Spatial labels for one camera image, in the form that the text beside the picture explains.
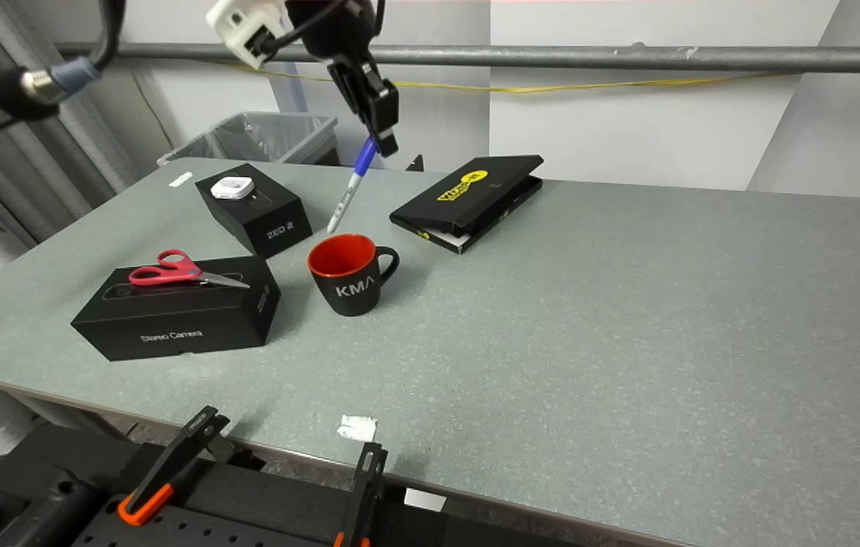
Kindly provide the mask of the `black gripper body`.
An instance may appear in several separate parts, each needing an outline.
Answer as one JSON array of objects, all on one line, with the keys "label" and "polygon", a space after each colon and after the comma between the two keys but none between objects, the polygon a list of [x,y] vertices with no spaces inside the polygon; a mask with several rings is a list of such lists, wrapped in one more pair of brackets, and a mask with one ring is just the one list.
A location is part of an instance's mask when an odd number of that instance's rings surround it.
[{"label": "black gripper body", "polygon": [[285,8],[309,56],[368,62],[387,0],[290,0]]}]

